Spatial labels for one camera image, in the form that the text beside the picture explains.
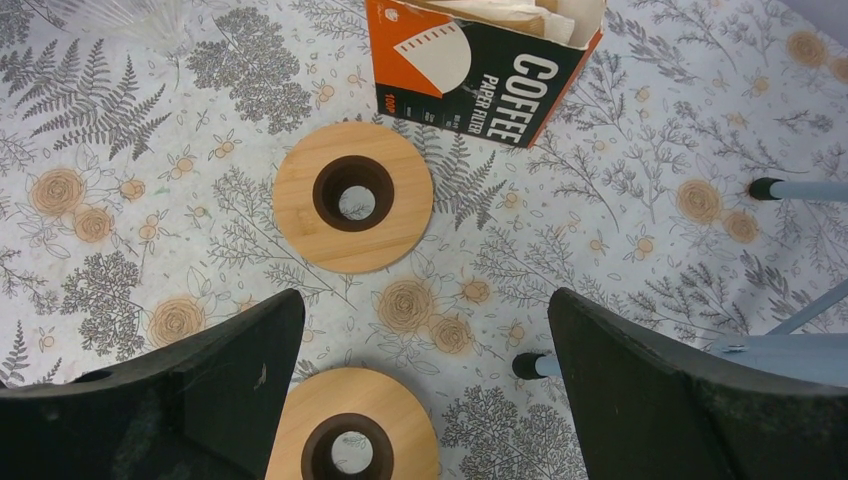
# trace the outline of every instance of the coffee paper filter box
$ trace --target coffee paper filter box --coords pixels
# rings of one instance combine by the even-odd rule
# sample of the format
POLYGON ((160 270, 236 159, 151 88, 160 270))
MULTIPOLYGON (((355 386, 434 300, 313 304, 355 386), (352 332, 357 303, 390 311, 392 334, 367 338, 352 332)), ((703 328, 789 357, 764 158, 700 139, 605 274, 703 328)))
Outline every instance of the coffee paper filter box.
POLYGON ((529 147, 603 35, 605 0, 365 0, 380 113, 529 147))

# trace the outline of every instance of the floral tablecloth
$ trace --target floral tablecloth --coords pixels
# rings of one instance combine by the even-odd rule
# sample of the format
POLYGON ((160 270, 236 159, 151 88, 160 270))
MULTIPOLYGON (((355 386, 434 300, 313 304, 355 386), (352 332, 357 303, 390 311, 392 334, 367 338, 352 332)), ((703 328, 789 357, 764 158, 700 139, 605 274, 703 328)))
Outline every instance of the floral tablecloth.
MULTIPOLYGON (((763 175, 848 180, 848 49, 776 0, 611 0, 530 150, 375 114, 362 0, 194 1, 195 46, 169 58, 2 0, 10 387, 70 381, 293 287, 309 304, 295 384, 343 365, 397 378, 431 413, 443 478, 584 478, 561 381, 510 371, 552 349, 554 289, 704 348, 848 274, 845 207, 744 194, 763 175), (308 264, 271 214, 287 149, 342 120, 406 136, 434 178, 426 236, 378 273, 308 264)), ((846 320, 841 304, 805 330, 846 320)))

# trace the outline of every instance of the round wooden disc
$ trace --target round wooden disc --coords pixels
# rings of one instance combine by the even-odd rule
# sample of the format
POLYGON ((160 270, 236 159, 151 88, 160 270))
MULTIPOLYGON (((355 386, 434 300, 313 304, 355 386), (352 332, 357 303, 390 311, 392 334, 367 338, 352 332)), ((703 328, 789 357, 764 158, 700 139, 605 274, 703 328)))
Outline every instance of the round wooden disc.
MULTIPOLYGON (((304 478, 303 452, 313 431, 327 419, 351 413, 373 420, 388 436, 393 467, 391 477, 386 478, 438 478, 436 432, 415 396, 382 373, 338 368, 307 379, 289 393, 265 479, 304 478)), ((381 452, 374 442, 372 447, 376 459, 381 452)))
POLYGON ((295 145, 277 173, 272 200, 283 236, 306 260, 335 272, 365 273, 415 248, 430 221, 433 181, 402 136, 344 122, 295 145), (375 196, 374 212, 361 221, 338 211, 341 193, 355 185, 375 196))

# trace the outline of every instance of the bamboo coffee filter holder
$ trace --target bamboo coffee filter holder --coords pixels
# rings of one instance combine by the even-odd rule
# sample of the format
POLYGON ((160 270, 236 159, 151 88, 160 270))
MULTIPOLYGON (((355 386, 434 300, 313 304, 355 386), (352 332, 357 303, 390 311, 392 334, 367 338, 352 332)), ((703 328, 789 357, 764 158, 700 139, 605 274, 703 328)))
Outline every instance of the bamboo coffee filter holder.
POLYGON ((436 432, 415 396, 391 377, 364 368, 319 373, 286 398, 265 480, 435 480, 436 432), (356 476, 339 472, 332 445, 356 431, 373 456, 356 476))
POLYGON ((274 182, 274 217, 307 261, 340 273, 379 270, 409 253, 427 228, 433 182, 406 139, 379 125, 343 122, 304 137, 274 182), (363 220, 342 215, 350 187, 374 194, 363 220))

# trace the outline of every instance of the chair leg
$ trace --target chair leg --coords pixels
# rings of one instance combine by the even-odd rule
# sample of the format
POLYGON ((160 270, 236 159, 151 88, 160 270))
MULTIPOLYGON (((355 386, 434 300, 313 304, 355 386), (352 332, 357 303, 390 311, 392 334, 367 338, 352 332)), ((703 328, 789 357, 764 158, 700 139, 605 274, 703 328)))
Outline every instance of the chair leg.
POLYGON ((848 184, 838 182, 787 182, 777 178, 758 178, 748 186, 748 194, 757 200, 812 200, 848 203, 848 184))
POLYGON ((766 335, 787 335, 804 326, 810 320, 831 306, 838 303, 840 300, 848 296, 848 280, 843 280, 842 283, 833 287, 829 292, 821 297, 810 302, 809 305, 802 308, 795 315, 792 315, 783 323, 771 329, 766 335))
POLYGON ((524 380, 561 377, 562 371, 556 357, 541 353, 522 353, 512 361, 512 372, 524 380))

